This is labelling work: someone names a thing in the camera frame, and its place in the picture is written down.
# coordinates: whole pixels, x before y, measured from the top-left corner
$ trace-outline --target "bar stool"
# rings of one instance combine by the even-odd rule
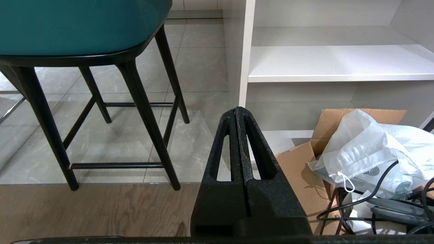
[[[164,21],[172,0],[10,0],[0,3],[0,71],[30,103],[71,190],[79,188],[74,169],[164,168],[174,190],[181,188],[167,144],[179,107],[189,123]],[[160,50],[174,102],[149,102],[135,58],[152,38]],[[116,65],[134,102],[104,102],[90,66]],[[62,141],[34,67],[79,67],[91,99]],[[161,162],[71,163],[66,149],[94,104],[105,121],[107,107],[137,107]],[[151,107],[172,107],[161,136]]]

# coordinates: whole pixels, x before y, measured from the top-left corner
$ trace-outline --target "black stool leg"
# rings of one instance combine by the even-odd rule
[[[98,105],[99,110],[104,117],[104,120],[107,124],[112,122],[110,115],[107,111],[107,108],[104,105],[104,101],[102,100],[101,94],[99,93],[98,87],[96,86],[95,79],[93,78],[92,72],[89,67],[80,67],[80,72],[83,75],[84,80],[86,81],[87,86],[89,87],[92,96],[95,98],[95,102]]]
[[[172,184],[174,190],[179,190],[181,185],[179,185],[178,178],[176,177],[175,170],[173,169],[172,162],[167,152],[166,145],[158,128],[157,120],[155,120],[154,113],[152,112],[151,105],[149,104],[148,97],[146,96],[145,89],[138,75],[135,60],[121,63],[116,65],[121,71],[124,77],[125,83],[133,97],[134,103],[137,106],[137,110],[142,118],[146,130],[151,137],[152,143],[157,150],[158,156],[160,156],[161,163],[166,170],[169,180]]]
[[[54,156],[59,163],[63,175],[68,182],[69,188],[75,191],[79,188],[74,172],[69,169],[69,158],[66,150],[63,147],[62,138],[60,138],[50,107],[48,106],[45,95],[42,91],[35,69],[30,67],[12,67],[15,72],[20,86],[22,87],[23,95],[27,98],[30,105],[38,118],[39,124],[47,138]]]
[[[181,111],[184,123],[190,123],[188,118],[187,108],[185,107],[184,98],[182,96],[181,87],[179,86],[178,76],[176,75],[175,65],[173,64],[172,54],[170,53],[169,43],[167,42],[164,25],[160,27],[155,35],[158,49],[160,50],[167,75],[169,76],[170,84],[172,85],[175,96],[179,98],[179,110]]]

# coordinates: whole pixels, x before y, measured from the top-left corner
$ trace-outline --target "stool footrest rung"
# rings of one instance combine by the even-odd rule
[[[164,168],[160,162],[132,162],[132,163],[74,163],[71,169],[102,169],[102,168]]]
[[[151,107],[168,108],[173,106],[173,102],[150,102]],[[105,102],[106,107],[135,107],[133,102]]]

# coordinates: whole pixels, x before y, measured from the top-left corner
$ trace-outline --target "teal stool seat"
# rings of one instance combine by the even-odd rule
[[[147,41],[172,0],[0,0],[0,55],[83,56]]]

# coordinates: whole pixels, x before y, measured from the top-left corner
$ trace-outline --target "black power cord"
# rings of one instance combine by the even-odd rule
[[[349,207],[352,207],[352,206],[354,206],[354,205],[360,204],[360,203],[362,203],[362,202],[366,202],[367,200],[373,198],[373,197],[375,196],[375,194],[377,194],[378,190],[380,189],[381,183],[383,182],[383,180],[384,180],[384,178],[386,177],[387,173],[389,173],[389,171],[390,171],[394,166],[396,166],[397,164],[398,164],[398,161],[395,161],[393,164],[391,164],[391,165],[390,165],[390,166],[389,166],[389,167],[384,171],[383,175],[382,175],[382,176],[380,177],[380,179],[378,180],[378,184],[375,186],[373,192],[372,192],[368,197],[365,197],[364,199],[360,199],[360,200],[357,200],[357,201],[352,202],[352,203],[348,203],[348,204],[341,205],[341,206],[339,206],[339,207],[335,207],[335,208],[328,209],[328,210],[326,210],[326,211],[320,213],[320,214],[316,217],[316,219],[319,220],[319,221],[328,221],[328,220],[336,220],[336,219],[339,220],[340,218],[327,218],[327,217],[326,217],[326,218],[322,218],[322,217],[323,217],[324,215],[329,214],[329,213],[332,213],[332,212],[334,212],[334,211],[341,210],[341,209],[344,209],[344,208],[349,208]],[[372,218],[357,218],[357,219],[354,219],[354,220],[360,220],[360,219],[365,219],[365,220],[372,221]]]
[[[347,232],[349,232],[349,234],[353,234],[353,232],[350,231],[350,228],[348,226],[348,223],[347,223],[348,220],[371,221],[372,222],[372,231],[373,231],[374,234],[376,234],[375,222],[376,221],[387,221],[387,220],[377,219],[375,217],[375,214],[372,214],[372,218],[345,217],[345,214],[344,214],[343,210],[345,208],[352,207],[354,205],[366,202],[367,200],[373,198],[377,194],[378,190],[380,189],[381,183],[383,182],[383,180],[386,177],[386,175],[397,164],[398,164],[398,161],[395,161],[393,164],[391,164],[384,171],[383,175],[378,180],[378,183],[375,186],[373,192],[368,197],[365,197],[364,199],[361,199],[361,200],[358,200],[358,201],[355,201],[355,202],[352,202],[352,203],[343,204],[343,205],[340,205],[338,207],[331,208],[332,201],[333,201],[333,199],[334,199],[335,196],[338,196],[338,199],[339,199],[340,203],[342,202],[341,201],[342,197],[341,197],[340,193],[338,193],[338,192],[341,192],[343,190],[343,188],[337,188],[335,190],[335,192],[333,193],[332,201],[330,202],[328,209],[326,211],[320,213],[316,217],[317,220],[323,221],[322,228],[321,228],[321,231],[320,231],[320,235],[322,235],[322,232],[324,230],[326,221],[336,221],[336,220],[339,220],[339,227],[338,227],[338,230],[336,231],[336,235],[339,234],[341,226],[344,226],[344,228],[347,230]],[[434,203],[434,200],[431,199],[431,198],[428,198],[427,197],[427,193],[429,191],[433,191],[434,190],[434,188],[429,188],[431,186],[431,184],[433,184],[433,183],[434,183],[434,178],[432,178],[430,181],[428,181],[428,183],[425,185],[425,187],[424,187],[424,189],[423,189],[422,192],[415,192],[412,195],[410,195],[410,197],[408,198],[408,200],[420,200],[421,203],[422,203],[422,206],[419,205],[419,204],[416,204],[414,202],[408,202],[408,201],[403,201],[403,200],[399,200],[399,199],[393,199],[394,201],[399,201],[399,202],[403,202],[403,203],[406,203],[406,204],[409,204],[409,205],[412,205],[412,206],[415,206],[415,207],[418,207],[418,208],[423,208],[425,210],[428,218],[430,219],[430,222],[416,226],[415,228],[413,228],[412,230],[410,230],[407,234],[415,234],[415,233],[417,233],[417,232],[419,232],[419,231],[421,231],[421,230],[423,230],[423,229],[425,229],[427,227],[430,227],[428,229],[428,231],[429,231],[429,233],[431,233],[432,226],[434,226],[434,216],[432,214],[432,211],[428,208],[428,206],[432,205]],[[363,194],[363,192],[359,192],[359,191],[354,191],[354,192],[356,192],[358,194]],[[340,211],[342,217],[340,217],[340,218],[329,218],[328,215],[330,213],[334,212],[334,211]]]

